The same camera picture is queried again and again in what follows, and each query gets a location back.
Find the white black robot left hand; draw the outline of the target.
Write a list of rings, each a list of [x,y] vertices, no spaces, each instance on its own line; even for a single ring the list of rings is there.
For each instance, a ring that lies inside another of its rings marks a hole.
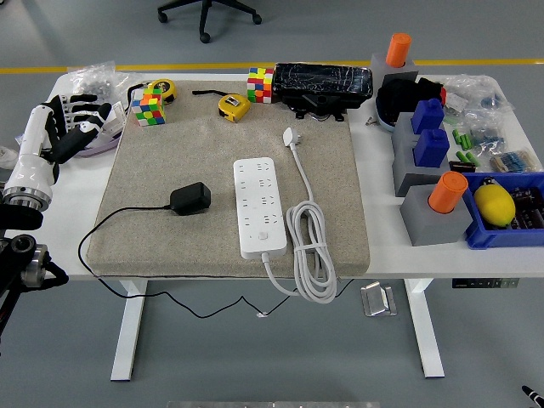
[[[63,164],[98,138],[112,111],[93,94],[56,95],[30,114],[19,156],[4,192],[37,190],[48,195]]]

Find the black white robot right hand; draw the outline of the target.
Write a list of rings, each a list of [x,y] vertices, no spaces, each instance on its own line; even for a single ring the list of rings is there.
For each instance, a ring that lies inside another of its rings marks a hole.
[[[534,402],[538,407],[544,408],[544,398],[540,394],[526,385],[523,385],[521,388],[532,402]]]

